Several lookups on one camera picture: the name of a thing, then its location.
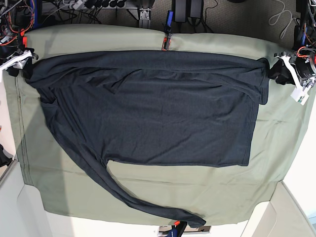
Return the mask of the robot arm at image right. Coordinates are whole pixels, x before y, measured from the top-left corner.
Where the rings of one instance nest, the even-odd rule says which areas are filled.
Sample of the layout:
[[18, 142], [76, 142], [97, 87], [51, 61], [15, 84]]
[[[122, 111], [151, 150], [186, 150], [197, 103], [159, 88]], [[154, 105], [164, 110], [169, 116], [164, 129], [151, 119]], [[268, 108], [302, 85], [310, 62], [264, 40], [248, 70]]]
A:
[[295, 22], [294, 45], [291, 51], [276, 53], [277, 62], [269, 71], [269, 78], [277, 84], [292, 84], [295, 91], [306, 94], [316, 85], [316, 2], [296, 1], [300, 18]]

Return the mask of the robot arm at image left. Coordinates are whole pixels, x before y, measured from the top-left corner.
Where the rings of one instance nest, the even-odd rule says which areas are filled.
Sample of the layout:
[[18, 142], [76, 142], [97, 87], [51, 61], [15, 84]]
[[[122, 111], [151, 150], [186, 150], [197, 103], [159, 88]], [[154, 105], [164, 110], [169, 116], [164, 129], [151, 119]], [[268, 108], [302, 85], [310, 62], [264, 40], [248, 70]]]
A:
[[5, 71], [16, 76], [26, 64], [38, 59], [27, 47], [26, 33], [36, 23], [35, 0], [2, 0], [0, 2], [0, 80]]

